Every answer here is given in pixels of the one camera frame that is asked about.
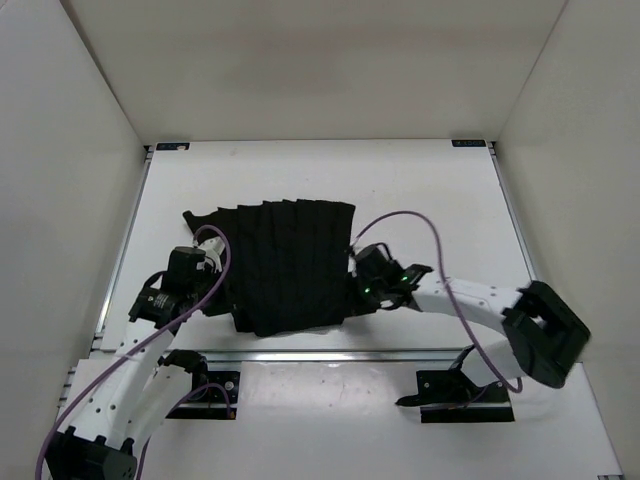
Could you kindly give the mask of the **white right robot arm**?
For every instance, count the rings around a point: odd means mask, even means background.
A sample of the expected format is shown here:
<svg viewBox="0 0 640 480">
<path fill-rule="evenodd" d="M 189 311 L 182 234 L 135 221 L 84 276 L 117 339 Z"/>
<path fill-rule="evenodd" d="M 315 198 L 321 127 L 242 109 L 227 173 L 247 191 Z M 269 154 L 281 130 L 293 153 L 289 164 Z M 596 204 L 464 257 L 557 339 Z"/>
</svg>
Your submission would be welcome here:
<svg viewBox="0 0 640 480">
<path fill-rule="evenodd" d="M 501 288 L 445 277 L 425 265 L 404 268 L 384 243 L 352 258 L 356 293 L 370 309 L 443 314 L 465 330 L 477 324 L 503 335 L 487 347 L 473 340 L 455 363 L 448 387 L 460 400 L 473 399 L 485 385 L 521 377 L 560 389 L 591 339 L 586 324 L 542 281 Z"/>
</svg>

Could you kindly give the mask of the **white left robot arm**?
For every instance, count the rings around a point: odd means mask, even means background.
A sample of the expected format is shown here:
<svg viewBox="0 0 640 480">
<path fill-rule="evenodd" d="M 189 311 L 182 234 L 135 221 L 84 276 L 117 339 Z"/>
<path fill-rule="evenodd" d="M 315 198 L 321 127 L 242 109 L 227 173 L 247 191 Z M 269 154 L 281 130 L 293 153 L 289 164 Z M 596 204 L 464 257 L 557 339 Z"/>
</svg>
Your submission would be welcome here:
<svg viewBox="0 0 640 480">
<path fill-rule="evenodd" d="M 204 357 L 170 346 L 179 328 L 211 305 L 230 266 L 220 237 L 173 249 L 166 269 L 139 291 L 109 365 L 67 402 L 45 437 L 37 478 L 140 478 L 155 429 L 210 387 Z"/>
</svg>

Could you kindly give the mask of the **black pleated skirt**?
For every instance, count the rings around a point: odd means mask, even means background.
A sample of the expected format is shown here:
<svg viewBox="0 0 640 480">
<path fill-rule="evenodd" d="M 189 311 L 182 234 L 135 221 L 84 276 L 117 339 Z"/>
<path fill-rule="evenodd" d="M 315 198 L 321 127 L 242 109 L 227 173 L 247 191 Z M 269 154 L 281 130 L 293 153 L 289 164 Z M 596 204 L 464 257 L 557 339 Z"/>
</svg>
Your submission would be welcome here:
<svg viewBox="0 0 640 480">
<path fill-rule="evenodd" d="M 238 332 L 258 337 L 342 324 L 354 213 L 350 203 L 307 199 L 185 211 L 198 241 L 215 226 L 231 246 L 230 271 L 204 315 L 229 313 Z"/>
</svg>

